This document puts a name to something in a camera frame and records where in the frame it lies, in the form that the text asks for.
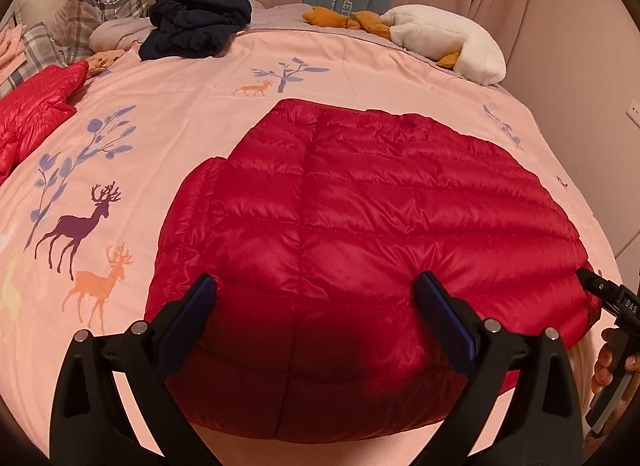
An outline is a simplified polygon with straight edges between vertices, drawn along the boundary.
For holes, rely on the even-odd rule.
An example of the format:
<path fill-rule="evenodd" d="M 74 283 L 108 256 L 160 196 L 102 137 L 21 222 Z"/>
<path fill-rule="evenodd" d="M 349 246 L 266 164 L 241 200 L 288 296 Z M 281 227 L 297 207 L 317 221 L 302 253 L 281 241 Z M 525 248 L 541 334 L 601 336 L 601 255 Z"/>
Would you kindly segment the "person's right hand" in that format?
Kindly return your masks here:
<path fill-rule="evenodd" d="M 594 394 L 600 394 L 613 380 L 613 353 L 608 342 L 614 333 L 615 329 L 611 327 L 603 330 L 601 334 L 604 345 L 599 351 L 596 364 L 594 364 L 593 375 L 591 376 L 591 391 Z M 639 387 L 639 354 L 629 356 L 626 360 L 625 368 L 627 372 L 634 375 L 623 394 L 623 400 L 629 401 Z"/>

